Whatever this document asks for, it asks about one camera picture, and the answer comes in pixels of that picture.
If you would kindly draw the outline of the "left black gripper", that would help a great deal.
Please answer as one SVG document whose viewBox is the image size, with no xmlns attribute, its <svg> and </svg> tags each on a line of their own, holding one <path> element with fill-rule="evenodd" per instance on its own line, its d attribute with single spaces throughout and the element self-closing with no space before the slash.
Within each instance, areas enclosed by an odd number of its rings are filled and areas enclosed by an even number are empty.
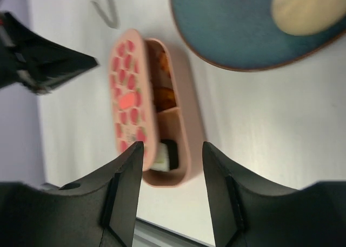
<svg viewBox="0 0 346 247">
<path fill-rule="evenodd" d="M 1 13 L 1 88 L 20 83 L 44 95 L 97 66 L 96 58 L 43 38 L 12 13 Z"/>
</svg>

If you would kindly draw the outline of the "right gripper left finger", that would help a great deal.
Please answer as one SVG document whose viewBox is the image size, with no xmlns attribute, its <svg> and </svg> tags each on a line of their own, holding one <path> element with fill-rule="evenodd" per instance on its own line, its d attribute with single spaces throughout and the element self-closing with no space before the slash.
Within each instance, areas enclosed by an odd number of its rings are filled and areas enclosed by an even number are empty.
<svg viewBox="0 0 346 247">
<path fill-rule="evenodd" d="M 1 183 L 1 246 L 132 246 L 144 145 L 59 189 Z"/>
</svg>

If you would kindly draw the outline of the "pink divided lunch box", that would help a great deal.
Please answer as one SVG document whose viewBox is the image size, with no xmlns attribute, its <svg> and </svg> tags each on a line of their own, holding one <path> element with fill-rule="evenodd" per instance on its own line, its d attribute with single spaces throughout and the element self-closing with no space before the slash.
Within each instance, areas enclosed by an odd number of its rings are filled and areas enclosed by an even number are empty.
<svg viewBox="0 0 346 247">
<path fill-rule="evenodd" d="M 192 71 L 187 54 L 182 49 L 154 38 L 145 42 L 149 57 L 156 49 L 163 50 L 167 55 L 177 106 L 157 114 L 158 134 L 159 139 L 172 139 L 177 143 L 179 167 L 167 172 L 149 169 L 143 172 L 143 180 L 157 188 L 178 187 L 203 170 L 205 131 Z"/>
</svg>

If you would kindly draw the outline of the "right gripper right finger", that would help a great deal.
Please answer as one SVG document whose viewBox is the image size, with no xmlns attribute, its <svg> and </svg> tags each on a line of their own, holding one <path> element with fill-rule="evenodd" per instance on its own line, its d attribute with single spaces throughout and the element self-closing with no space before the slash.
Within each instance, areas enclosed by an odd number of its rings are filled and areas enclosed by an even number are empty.
<svg viewBox="0 0 346 247">
<path fill-rule="evenodd" d="M 302 190 L 272 182 L 204 142 L 216 246 L 345 246 L 345 182 Z"/>
</svg>

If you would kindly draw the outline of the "long brown sausage piece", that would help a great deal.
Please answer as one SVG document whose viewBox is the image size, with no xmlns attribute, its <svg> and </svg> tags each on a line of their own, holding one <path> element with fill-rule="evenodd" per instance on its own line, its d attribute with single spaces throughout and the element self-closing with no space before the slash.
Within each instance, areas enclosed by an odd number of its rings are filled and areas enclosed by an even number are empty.
<svg viewBox="0 0 346 247">
<path fill-rule="evenodd" d="M 173 89 L 154 87 L 154 106 L 157 112 L 171 109 L 177 106 Z"/>
</svg>

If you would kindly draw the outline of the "beige steamed bun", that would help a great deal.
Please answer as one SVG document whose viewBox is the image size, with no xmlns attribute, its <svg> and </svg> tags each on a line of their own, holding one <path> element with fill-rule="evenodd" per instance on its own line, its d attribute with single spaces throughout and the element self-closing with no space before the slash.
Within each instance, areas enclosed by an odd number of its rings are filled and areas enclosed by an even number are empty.
<svg viewBox="0 0 346 247">
<path fill-rule="evenodd" d="M 272 0 L 271 15 L 286 34 L 313 35 L 345 16 L 345 0 Z"/>
</svg>

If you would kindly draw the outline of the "blue ceramic plate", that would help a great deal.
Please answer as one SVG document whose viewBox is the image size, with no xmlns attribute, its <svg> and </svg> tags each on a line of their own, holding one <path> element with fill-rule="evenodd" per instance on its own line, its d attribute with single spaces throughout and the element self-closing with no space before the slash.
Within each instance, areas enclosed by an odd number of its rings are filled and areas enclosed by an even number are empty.
<svg viewBox="0 0 346 247">
<path fill-rule="evenodd" d="M 181 38 L 199 58 L 233 71 L 262 71 L 306 58 L 345 34 L 345 20 L 293 36 L 274 23 L 271 0 L 170 0 Z"/>
</svg>

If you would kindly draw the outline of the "cucumber sushi roll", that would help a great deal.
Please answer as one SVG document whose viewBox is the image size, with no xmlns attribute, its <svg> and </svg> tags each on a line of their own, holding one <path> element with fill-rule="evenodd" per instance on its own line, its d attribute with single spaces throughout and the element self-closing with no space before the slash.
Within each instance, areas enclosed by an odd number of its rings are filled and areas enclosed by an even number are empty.
<svg viewBox="0 0 346 247">
<path fill-rule="evenodd" d="M 162 139 L 151 170 L 169 172 L 179 167 L 178 145 L 171 139 Z"/>
</svg>

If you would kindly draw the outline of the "short red sausage piece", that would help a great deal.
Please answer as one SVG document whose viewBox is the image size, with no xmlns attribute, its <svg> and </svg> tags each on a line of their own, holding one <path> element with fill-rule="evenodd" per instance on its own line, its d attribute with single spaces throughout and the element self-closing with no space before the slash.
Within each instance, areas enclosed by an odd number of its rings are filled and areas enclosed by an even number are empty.
<svg viewBox="0 0 346 247">
<path fill-rule="evenodd" d="M 157 60 L 159 68 L 170 77 L 169 61 L 164 50 L 158 53 Z"/>
</svg>

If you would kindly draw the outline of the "white cat paw tongs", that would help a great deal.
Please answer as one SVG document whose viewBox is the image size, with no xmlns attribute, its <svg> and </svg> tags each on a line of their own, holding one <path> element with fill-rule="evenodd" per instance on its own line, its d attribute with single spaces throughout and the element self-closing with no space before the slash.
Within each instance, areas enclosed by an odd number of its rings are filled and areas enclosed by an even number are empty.
<svg viewBox="0 0 346 247">
<path fill-rule="evenodd" d="M 115 0 L 89 0 L 103 22 L 112 29 L 119 29 L 120 22 Z"/>
</svg>

